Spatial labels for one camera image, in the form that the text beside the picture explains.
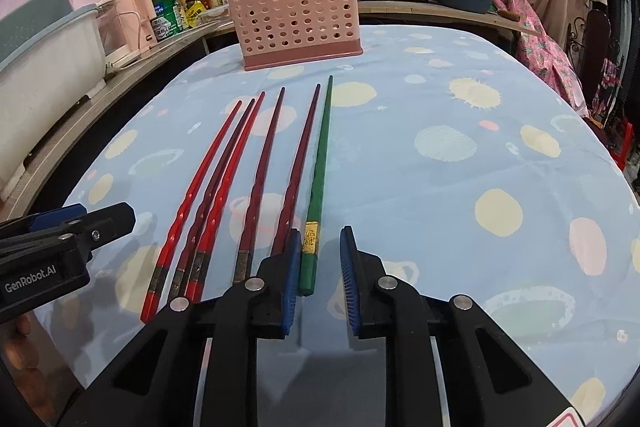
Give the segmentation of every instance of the finger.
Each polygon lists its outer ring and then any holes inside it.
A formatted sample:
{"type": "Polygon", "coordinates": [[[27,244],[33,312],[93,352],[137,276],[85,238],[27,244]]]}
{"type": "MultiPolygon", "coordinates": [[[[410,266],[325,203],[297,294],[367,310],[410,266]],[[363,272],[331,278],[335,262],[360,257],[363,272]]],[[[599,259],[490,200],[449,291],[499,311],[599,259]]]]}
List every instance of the finger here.
{"type": "Polygon", "coordinates": [[[12,335],[4,342],[7,360],[16,369],[32,369],[40,362],[36,347],[22,335],[12,335]]]}
{"type": "Polygon", "coordinates": [[[21,335],[28,335],[31,333],[31,321],[27,315],[20,315],[15,319],[15,330],[21,335]]]}
{"type": "Polygon", "coordinates": [[[47,385],[39,369],[23,369],[14,378],[15,386],[31,408],[47,398],[47,385]]]}
{"type": "Polygon", "coordinates": [[[43,422],[50,422],[56,417],[56,410],[53,407],[53,402],[49,398],[32,409],[43,422]]]}

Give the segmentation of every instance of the pink basket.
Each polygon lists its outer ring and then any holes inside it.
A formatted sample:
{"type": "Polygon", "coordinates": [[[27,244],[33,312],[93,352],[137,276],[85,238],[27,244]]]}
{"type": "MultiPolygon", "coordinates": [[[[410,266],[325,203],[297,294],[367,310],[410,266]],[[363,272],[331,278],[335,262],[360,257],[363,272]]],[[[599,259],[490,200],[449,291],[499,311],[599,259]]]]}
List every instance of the pink basket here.
{"type": "Polygon", "coordinates": [[[245,71],[361,55],[357,0],[228,0],[245,71]]]}

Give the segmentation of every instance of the bright red chopstick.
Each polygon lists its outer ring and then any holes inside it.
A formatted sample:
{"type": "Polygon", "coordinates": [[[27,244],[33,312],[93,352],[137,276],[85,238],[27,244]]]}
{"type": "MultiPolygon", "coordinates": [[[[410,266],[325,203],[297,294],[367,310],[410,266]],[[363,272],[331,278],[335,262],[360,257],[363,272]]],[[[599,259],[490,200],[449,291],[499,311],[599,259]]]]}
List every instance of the bright red chopstick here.
{"type": "Polygon", "coordinates": [[[233,122],[238,110],[242,102],[238,102],[236,107],[233,108],[228,117],[226,117],[225,123],[222,124],[222,127],[218,131],[218,134],[214,138],[209,150],[207,150],[206,155],[204,156],[200,167],[196,171],[189,188],[187,189],[187,194],[182,201],[182,204],[178,207],[178,212],[175,216],[174,222],[169,227],[169,232],[167,233],[166,240],[164,241],[164,245],[162,245],[162,249],[160,250],[160,254],[158,256],[158,261],[156,261],[156,267],[154,269],[154,273],[149,281],[149,286],[146,291],[145,302],[142,306],[142,311],[140,313],[140,319],[146,323],[153,315],[158,311],[158,304],[160,301],[160,294],[162,293],[162,288],[164,287],[164,282],[166,281],[166,276],[169,272],[169,267],[171,265],[171,261],[174,258],[175,245],[178,243],[180,239],[180,234],[182,233],[182,227],[184,226],[184,222],[189,216],[189,211],[191,210],[191,204],[193,203],[193,198],[196,197],[198,190],[200,190],[200,185],[202,185],[202,180],[204,179],[211,162],[222,143],[223,138],[225,137],[226,131],[228,131],[229,126],[233,122]]]}
{"type": "Polygon", "coordinates": [[[207,223],[205,225],[204,231],[202,232],[202,235],[200,236],[200,240],[198,241],[198,246],[196,247],[196,255],[193,261],[193,266],[191,267],[191,273],[189,275],[189,282],[187,283],[187,292],[185,293],[185,296],[192,302],[200,302],[200,299],[202,298],[204,281],[207,276],[207,269],[209,268],[211,252],[213,251],[213,247],[216,242],[216,234],[218,233],[218,229],[220,227],[220,219],[222,218],[222,212],[225,208],[226,198],[229,195],[231,183],[234,180],[234,176],[236,175],[236,171],[238,170],[238,164],[240,163],[240,156],[244,151],[244,146],[246,145],[247,139],[249,138],[249,133],[254,126],[255,117],[258,116],[258,111],[260,110],[263,99],[264,91],[260,93],[260,97],[255,103],[254,110],[252,111],[251,116],[249,116],[249,120],[242,130],[240,139],[238,140],[231,159],[226,166],[225,174],[222,178],[220,188],[216,192],[213,206],[209,211],[209,216],[207,216],[207,223]]]}
{"type": "Polygon", "coordinates": [[[320,84],[316,86],[314,97],[311,100],[309,112],[306,115],[305,126],[300,137],[300,144],[296,152],[296,159],[293,161],[291,169],[291,177],[289,178],[289,186],[284,194],[284,203],[278,218],[278,227],[276,235],[273,239],[271,247],[271,255],[278,255],[284,251],[284,245],[291,228],[293,215],[296,211],[296,201],[298,200],[298,189],[300,188],[300,178],[302,178],[302,170],[305,166],[306,149],[309,146],[309,138],[311,137],[311,127],[313,126],[314,116],[316,115],[316,105],[318,105],[318,96],[320,95],[320,84]]]}
{"type": "Polygon", "coordinates": [[[191,224],[191,228],[189,229],[189,234],[187,235],[187,242],[182,248],[182,252],[180,252],[180,257],[178,257],[178,264],[175,267],[174,278],[171,281],[171,286],[169,286],[169,296],[168,300],[174,299],[177,296],[184,295],[187,288],[187,278],[189,273],[191,272],[191,266],[193,266],[193,259],[195,257],[196,245],[200,236],[202,235],[202,229],[205,225],[205,218],[207,217],[207,213],[211,207],[211,201],[213,201],[213,196],[220,185],[220,180],[222,179],[222,175],[225,171],[226,164],[231,157],[231,153],[234,150],[236,142],[238,141],[238,137],[242,132],[242,128],[244,127],[244,123],[246,119],[251,114],[251,109],[254,107],[255,99],[252,98],[249,105],[244,110],[242,117],[238,121],[236,128],[234,129],[231,138],[229,138],[229,142],[226,144],[225,150],[223,150],[222,155],[220,155],[220,160],[218,161],[218,165],[216,165],[216,169],[213,171],[211,175],[211,179],[209,180],[209,184],[204,193],[204,197],[202,198],[202,202],[198,206],[198,210],[196,212],[196,217],[191,224]]]}
{"type": "Polygon", "coordinates": [[[258,160],[258,168],[255,170],[254,187],[251,189],[251,195],[249,196],[249,205],[247,206],[246,215],[244,217],[244,229],[242,229],[240,243],[238,244],[238,256],[236,257],[236,270],[234,272],[233,284],[241,282],[251,275],[251,265],[254,259],[255,235],[258,230],[258,216],[260,214],[260,204],[262,203],[262,194],[264,192],[264,181],[267,178],[269,158],[271,156],[273,139],[275,138],[276,128],[278,126],[282,100],[284,100],[284,87],[280,90],[278,101],[273,109],[273,116],[271,117],[269,130],[267,131],[267,136],[264,139],[262,153],[258,160]]]}

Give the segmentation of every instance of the polka dot tablecloth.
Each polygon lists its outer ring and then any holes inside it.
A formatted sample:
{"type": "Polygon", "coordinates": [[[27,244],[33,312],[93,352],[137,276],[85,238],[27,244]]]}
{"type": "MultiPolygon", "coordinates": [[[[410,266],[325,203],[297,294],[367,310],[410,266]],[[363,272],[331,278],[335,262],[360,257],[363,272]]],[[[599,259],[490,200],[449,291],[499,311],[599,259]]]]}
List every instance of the polka dot tablecloth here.
{"type": "MultiPolygon", "coordinates": [[[[273,105],[286,86],[255,270],[269,252],[314,87],[320,82],[324,96],[332,74],[316,293],[300,300],[285,342],[259,343],[261,424],[384,425],[383,343],[347,332],[338,259],[344,225],[353,227],[359,248],[424,295],[471,295],[583,417],[594,418],[640,360],[640,208],[622,174],[566,103],[489,42],[444,28],[361,30],[360,57],[245,73],[232,46],[175,78],[67,201],[89,210],[127,201],[137,216],[133,233],[101,248],[90,263],[91,283],[40,308],[38,318],[89,384],[142,327],[159,249],[226,114],[236,100],[265,90],[206,281],[205,298],[221,295],[273,105]]],[[[186,232],[178,252],[185,239],[186,232]]]]}

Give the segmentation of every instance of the pink dot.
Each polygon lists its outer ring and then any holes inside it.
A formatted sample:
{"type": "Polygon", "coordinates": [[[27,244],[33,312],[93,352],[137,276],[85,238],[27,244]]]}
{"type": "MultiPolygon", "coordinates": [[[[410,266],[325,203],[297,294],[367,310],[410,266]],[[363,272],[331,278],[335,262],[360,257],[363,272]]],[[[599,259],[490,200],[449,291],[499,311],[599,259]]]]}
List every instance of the pink dot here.
{"type": "Polygon", "coordinates": [[[578,217],[569,225],[569,248],[580,269],[587,275],[600,275],[607,262],[607,243],[598,224],[578,217]]]}
{"type": "Polygon", "coordinates": [[[500,126],[497,123],[489,120],[482,120],[479,124],[489,131],[497,131],[500,129],[500,126]]]}

